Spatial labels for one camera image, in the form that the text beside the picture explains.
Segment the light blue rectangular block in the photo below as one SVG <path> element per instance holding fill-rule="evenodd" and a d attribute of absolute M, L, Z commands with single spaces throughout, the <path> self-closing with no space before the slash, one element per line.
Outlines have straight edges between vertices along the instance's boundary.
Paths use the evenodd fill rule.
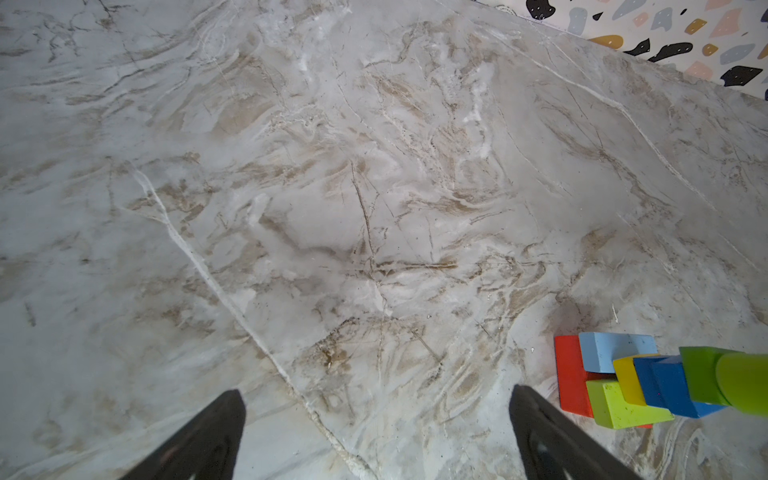
<path fill-rule="evenodd" d="M 578 339 L 583 367 L 592 373 L 612 374 L 616 359 L 658 353 L 650 335 L 582 332 Z"/>

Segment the lime green cylinder block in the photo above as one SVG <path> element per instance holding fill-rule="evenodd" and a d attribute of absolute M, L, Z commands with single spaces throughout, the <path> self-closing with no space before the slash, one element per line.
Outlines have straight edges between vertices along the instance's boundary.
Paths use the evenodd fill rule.
<path fill-rule="evenodd" d="M 716 365 L 720 391 L 742 413 L 767 416 L 767 355 L 728 353 Z"/>

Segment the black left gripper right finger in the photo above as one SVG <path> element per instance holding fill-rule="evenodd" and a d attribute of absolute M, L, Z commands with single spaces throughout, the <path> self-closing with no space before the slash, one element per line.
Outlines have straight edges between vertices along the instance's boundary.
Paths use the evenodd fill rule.
<path fill-rule="evenodd" d="M 638 477 L 529 386 L 514 386 L 509 416 L 528 479 Z"/>

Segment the blue number cube nine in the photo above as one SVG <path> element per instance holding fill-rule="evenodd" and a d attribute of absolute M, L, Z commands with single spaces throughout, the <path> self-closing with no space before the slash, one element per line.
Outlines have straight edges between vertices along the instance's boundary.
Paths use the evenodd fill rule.
<path fill-rule="evenodd" d="M 702 418 L 725 409 L 724 405 L 702 403 L 692 399 L 680 355 L 654 363 L 651 372 L 665 407 L 674 415 Z"/>

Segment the green number cube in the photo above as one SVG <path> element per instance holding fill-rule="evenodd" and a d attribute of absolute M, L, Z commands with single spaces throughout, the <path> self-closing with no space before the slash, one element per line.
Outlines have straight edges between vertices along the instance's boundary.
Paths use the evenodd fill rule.
<path fill-rule="evenodd" d="M 690 397 L 695 402 L 730 406 L 719 386 L 716 367 L 719 360 L 737 351 L 709 347 L 683 346 L 679 349 Z"/>

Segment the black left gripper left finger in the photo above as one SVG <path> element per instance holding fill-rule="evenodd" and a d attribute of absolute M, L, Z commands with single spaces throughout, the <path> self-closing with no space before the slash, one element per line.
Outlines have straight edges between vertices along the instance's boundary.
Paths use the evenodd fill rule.
<path fill-rule="evenodd" d="M 227 390 L 122 479 L 231 479 L 245 418 L 240 391 Z"/>

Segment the lime green rectangular block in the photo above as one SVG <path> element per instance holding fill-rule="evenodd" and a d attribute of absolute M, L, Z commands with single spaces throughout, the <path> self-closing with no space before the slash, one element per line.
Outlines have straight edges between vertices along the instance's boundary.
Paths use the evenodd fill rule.
<path fill-rule="evenodd" d="M 667 409 L 628 403 L 616 380 L 586 382 L 593 418 L 602 427 L 614 430 L 672 421 Z"/>

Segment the yellow wood cube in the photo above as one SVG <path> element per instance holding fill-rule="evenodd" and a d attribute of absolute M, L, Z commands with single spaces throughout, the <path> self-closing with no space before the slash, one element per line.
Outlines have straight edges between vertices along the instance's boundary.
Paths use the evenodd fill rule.
<path fill-rule="evenodd" d="M 665 408 L 658 382 L 652 366 L 666 356 L 637 355 L 613 361 L 624 399 L 633 405 Z"/>

